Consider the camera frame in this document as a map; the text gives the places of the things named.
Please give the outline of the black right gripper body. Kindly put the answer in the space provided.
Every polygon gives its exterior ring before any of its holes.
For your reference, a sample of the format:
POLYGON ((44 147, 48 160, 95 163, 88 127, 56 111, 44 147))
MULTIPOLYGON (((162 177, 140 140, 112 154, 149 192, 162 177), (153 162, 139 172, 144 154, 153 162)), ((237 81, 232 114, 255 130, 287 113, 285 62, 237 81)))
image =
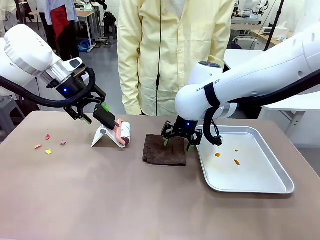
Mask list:
POLYGON ((196 130, 198 121, 185 120, 178 116, 175 123, 166 121, 162 131, 161 136, 169 140, 173 137, 181 137, 187 139, 190 145, 199 145, 202 140, 203 131, 201 129, 196 130))

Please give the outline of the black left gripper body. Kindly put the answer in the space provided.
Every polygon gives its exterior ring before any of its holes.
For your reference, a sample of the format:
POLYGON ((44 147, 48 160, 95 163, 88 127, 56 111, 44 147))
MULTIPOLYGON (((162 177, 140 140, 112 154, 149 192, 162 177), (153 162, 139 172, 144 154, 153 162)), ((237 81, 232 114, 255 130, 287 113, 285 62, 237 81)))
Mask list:
MULTIPOLYGON (((74 120, 77 116, 77 107, 84 108, 97 102, 95 97, 105 97, 106 93, 96 85, 96 76, 94 73, 89 74, 89 83, 85 84, 80 76, 71 76, 64 83, 56 88, 57 92, 61 94, 64 100, 47 100, 46 106, 51 108, 64 109, 74 120)), ((103 108, 98 108, 93 111, 93 117, 96 120, 106 120, 107 112, 103 108)))

